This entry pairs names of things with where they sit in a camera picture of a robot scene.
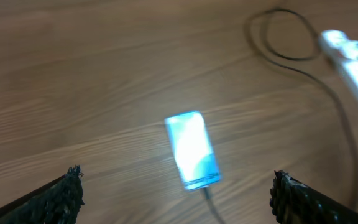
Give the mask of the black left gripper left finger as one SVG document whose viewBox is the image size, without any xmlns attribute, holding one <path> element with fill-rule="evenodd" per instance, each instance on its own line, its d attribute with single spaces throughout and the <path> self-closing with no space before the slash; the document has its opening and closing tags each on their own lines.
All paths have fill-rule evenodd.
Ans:
<svg viewBox="0 0 358 224">
<path fill-rule="evenodd" d="M 0 207 L 0 223 L 76 223 L 83 201 L 79 165 L 66 174 Z"/>
</svg>

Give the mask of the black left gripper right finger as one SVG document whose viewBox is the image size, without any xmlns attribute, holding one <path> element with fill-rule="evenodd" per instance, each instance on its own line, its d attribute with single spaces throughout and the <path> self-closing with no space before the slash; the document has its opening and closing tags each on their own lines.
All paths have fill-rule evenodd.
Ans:
<svg viewBox="0 0 358 224">
<path fill-rule="evenodd" d="M 294 179 L 275 172 L 270 206 L 277 223 L 358 224 L 358 213 Z"/>
</svg>

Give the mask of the blue Samsung Galaxy smartphone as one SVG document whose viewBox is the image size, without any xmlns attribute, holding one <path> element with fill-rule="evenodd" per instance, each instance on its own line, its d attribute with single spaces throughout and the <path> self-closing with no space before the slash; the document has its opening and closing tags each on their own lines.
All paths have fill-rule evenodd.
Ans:
<svg viewBox="0 0 358 224">
<path fill-rule="evenodd" d="M 165 118 L 165 127 L 185 190 L 207 187 L 221 180 L 221 173 L 199 111 Z"/>
</svg>

